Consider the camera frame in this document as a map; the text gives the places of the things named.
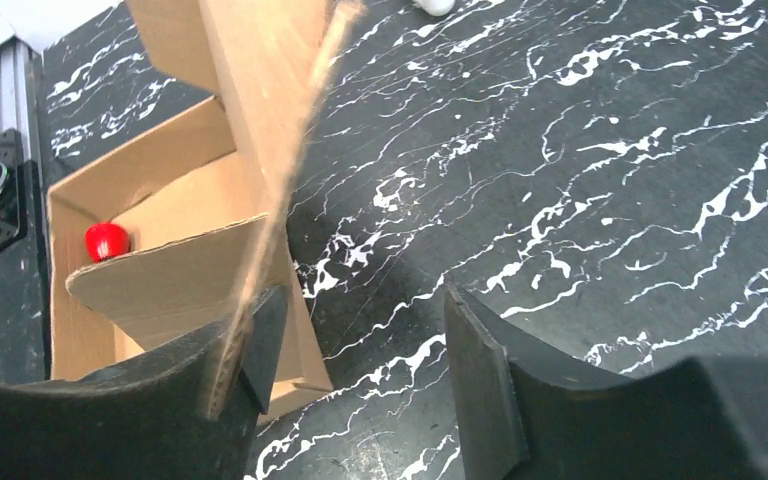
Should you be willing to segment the red black knob toy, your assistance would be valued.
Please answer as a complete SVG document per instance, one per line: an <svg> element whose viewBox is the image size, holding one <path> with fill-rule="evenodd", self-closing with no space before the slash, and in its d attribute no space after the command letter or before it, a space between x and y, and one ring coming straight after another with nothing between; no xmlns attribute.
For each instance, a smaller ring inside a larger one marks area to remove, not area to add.
<svg viewBox="0 0 768 480"><path fill-rule="evenodd" d="M100 263L130 252L130 235L120 225L102 222L90 226L84 235L88 255Z"/></svg>

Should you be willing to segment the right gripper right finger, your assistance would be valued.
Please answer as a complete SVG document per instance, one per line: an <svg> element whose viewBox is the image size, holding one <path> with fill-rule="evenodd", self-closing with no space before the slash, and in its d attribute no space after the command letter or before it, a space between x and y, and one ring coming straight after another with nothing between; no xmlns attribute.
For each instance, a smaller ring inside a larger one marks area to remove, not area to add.
<svg viewBox="0 0 768 480"><path fill-rule="evenodd" d="M632 379L459 287L443 318L469 479L768 479L768 358L690 357Z"/></svg>

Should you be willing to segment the brown cardboard box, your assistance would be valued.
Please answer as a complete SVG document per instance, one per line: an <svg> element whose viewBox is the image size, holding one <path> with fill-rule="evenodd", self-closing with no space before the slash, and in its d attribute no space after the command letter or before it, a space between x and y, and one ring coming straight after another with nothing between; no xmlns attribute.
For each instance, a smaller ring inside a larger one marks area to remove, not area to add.
<svg viewBox="0 0 768 480"><path fill-rule="evenodd" d="M292 262L286 213L307 130L359 1L131 1L152 65L207 99L47 194L51 375L75 381L230 319L245 285L288 289L271 420L333 389ZM122 226L100 263L84 235Z"/></svg>

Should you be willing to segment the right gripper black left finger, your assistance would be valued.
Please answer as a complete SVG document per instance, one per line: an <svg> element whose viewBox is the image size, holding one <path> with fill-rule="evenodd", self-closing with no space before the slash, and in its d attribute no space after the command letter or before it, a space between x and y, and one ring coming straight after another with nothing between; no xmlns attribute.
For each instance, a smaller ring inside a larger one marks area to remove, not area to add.
<svg viewBox="0 0 768 480"><path fill-rule="evenodd" d="M270 403L288 313L264 291L226 407L201 416L214 322L70 381L0 385L0 479L239 479Z"/></svg>

